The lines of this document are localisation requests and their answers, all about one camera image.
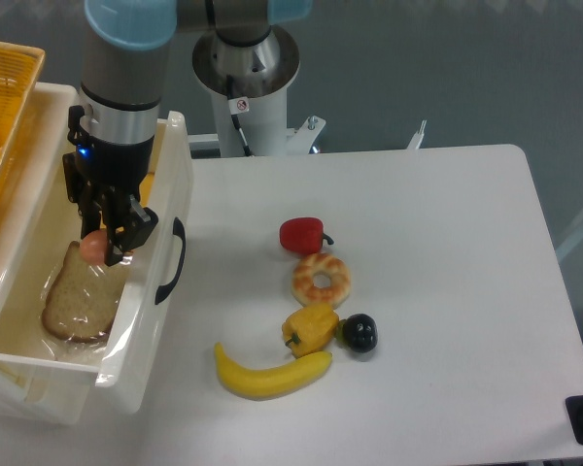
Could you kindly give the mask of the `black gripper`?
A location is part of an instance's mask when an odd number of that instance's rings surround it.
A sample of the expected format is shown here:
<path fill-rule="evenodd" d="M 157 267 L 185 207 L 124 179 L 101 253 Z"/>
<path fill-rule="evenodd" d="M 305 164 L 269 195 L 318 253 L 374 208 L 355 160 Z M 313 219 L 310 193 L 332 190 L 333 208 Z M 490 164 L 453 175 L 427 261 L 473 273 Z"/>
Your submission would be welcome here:
<path fill-rule="evenodd" d="M 85 108 L 75 105 L 68 113 L 68 141 L 75 147 L 62 156 L 68 200 L 77 205 L 80 237 L 100 228 L 103 186 L 111 186 L 127 197 L 103 202 L 107 246 L 105 264 L 119 264 L 127 252 L 142 247 L 158 224 L 157 214 L 140 204 L 140 184 L 148 174 L 154 137 L 136 145 L 120 145 L 92 136 L 81 124 Z"/>

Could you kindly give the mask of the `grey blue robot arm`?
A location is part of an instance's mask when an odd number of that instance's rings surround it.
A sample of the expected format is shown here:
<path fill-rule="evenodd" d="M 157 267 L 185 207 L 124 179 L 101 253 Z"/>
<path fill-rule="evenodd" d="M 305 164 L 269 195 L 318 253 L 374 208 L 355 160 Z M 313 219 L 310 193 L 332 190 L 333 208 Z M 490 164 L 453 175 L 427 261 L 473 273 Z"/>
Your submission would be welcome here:
<path fill-rule="evenodd" d="M 69 110 L 62 158 L 68 199 L 96 262 L 115 265 L 157 223 L 141 203 L 171 42 L 200 33 L 191 67 L 212 98 L 224 156 L 288 150 L 287 90 L 298 48 L 283 28 L 308 1 L 87 1 L 79 101 Z"/>

